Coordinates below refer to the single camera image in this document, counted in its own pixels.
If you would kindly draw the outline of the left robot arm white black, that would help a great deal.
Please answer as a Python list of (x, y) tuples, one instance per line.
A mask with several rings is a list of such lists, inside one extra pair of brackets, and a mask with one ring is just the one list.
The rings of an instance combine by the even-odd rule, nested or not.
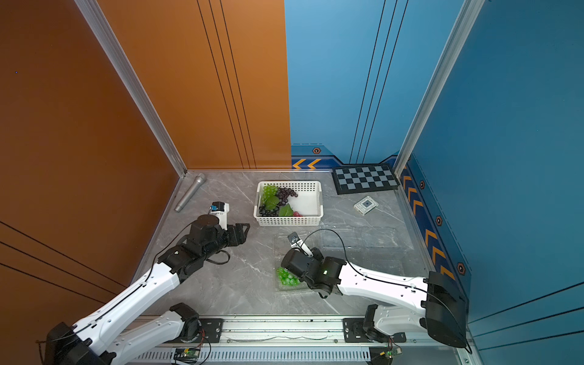
[(127, 327), (164, 295), (180, 286), (211, 257), (246, 242), (249, 224), (227, 224), (204, 214), (174, 238), (138, 281), (74, 325), (61, 322), (40, 346), (45, 364), (126, 364), (164, 342), (203, 342), (199, 314), (180, 303), (131, 331)]

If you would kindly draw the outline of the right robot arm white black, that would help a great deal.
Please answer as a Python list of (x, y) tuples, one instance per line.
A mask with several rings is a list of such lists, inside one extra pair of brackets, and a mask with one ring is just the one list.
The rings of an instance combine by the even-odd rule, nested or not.
[(323, 299), (340, 294), (383, 302), (366, 311), (363, 330), (373, 341), (387, 342), (400, 332), (426, 332), (443, 345), (468, 347), (467, 298), (445, 275), (402, 277), (375, 272), (344, 259), (323, 257), (317, 249), (312, 255), (291, 249), (281, 267)]

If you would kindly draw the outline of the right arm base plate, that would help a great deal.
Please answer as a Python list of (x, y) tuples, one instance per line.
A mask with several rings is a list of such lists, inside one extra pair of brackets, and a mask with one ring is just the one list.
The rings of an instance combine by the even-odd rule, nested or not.
[(369, 326), (365, 318), (344, 318), (342, 319), (345, 342), (347, 343), (406, 343), (407, 338), (404, 332), (397, 332), (393, 335), (381, 333), (377, 329)]

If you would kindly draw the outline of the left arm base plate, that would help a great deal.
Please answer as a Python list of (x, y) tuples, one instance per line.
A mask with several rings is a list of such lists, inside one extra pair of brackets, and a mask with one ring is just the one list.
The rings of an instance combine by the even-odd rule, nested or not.
[(217, 344), (221, 340), (221, 334), (224, 326), (222, 318), (203, 318), (192, 320), (185, 324), (179, 336), (169, 340), (167, 344), (200, 344), (210, 342)]

